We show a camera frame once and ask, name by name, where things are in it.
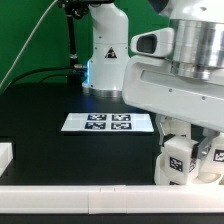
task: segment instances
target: green backdrop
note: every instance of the green backdrop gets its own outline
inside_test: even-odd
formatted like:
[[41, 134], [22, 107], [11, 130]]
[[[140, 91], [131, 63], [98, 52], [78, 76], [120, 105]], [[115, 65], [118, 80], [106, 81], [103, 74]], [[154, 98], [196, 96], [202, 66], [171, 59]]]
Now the green backdrop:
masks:
[[[52, 0], [7, 0], [0, 4], [0, 80], [3, 79], [33, 27]], [[158, 16], [147, 0], [115, 0], [115, 4], [129, 17], [131, 38], [167, 26], [167, 19]], [[92, 54], [91, 17], [75, 20], [79, 61], [86, 63]], [[26, 71], [69, 65], [68, 32], [64, 10], [55, 6], [39, 27], [26, 51], [12, 72], [10, 79]], [[37, 82], [47, 73], [33, 75], [23, 82]], [[63, 78], [49, 79], [63, 82]]]

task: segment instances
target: printed marker sheet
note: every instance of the printed marker sheet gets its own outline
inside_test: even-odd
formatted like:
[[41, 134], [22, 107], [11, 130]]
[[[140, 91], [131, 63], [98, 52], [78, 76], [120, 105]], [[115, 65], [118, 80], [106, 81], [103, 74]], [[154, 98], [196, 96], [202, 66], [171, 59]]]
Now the printed marker sheet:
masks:
[[153, 132], [149, 114], [70, 113], [62, 131]]

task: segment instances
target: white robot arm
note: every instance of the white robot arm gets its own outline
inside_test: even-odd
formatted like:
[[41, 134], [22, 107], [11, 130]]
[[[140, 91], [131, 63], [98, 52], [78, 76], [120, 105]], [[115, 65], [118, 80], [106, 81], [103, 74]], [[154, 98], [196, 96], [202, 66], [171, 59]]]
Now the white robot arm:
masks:
[[128, 17], [113, 3], [89, 7], [93, 19], [93, 55], [83, 90], [121, 97], [128, 56]]
[[[131, 47], [138, 55], [128, 62], [123, 98], [129, 105], [157, 114], [162, 154], [157, 160], [155, 181], [189, 184], [205, 183], [211, 176], [221, 178], [224, 174], [223, 3], [149, 2], [158, 14], [169, 17], [169, 27], [133, 38]], [[191, 140], [190, 124], [204, 128], [204, 141]]]

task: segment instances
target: black table surface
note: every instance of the black table surface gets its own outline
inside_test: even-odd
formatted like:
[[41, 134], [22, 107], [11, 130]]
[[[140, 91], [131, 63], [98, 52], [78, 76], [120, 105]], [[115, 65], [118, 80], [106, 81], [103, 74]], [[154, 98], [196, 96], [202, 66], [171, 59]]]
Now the black table surface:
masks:
[[[0, 96], [0, 142], [14, 159], [0, 185], [151, 185], [159, 134], [61, 132], [68, 113], [148, 113], [66, 84], [17, 85]], [[153, 124], [155, 115], [150, 114]], [[223, 223], [222, 214], [1, 215], [1, 223]]]

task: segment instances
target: blue light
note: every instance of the blue light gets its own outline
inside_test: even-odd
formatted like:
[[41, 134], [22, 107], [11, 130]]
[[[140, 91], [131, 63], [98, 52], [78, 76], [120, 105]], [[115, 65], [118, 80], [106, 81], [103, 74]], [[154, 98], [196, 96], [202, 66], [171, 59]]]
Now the blue light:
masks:
[[88, 63], [87, 63], [87, 73], [86, 73], [87, 74], [87, 77], [86, 77], [86, 84], [87, 85], [89, 85], [89, 70], [90, 70], [89, 67], [90, 67], [90, 65], [89, 65], [89, 61], [88, 61]]

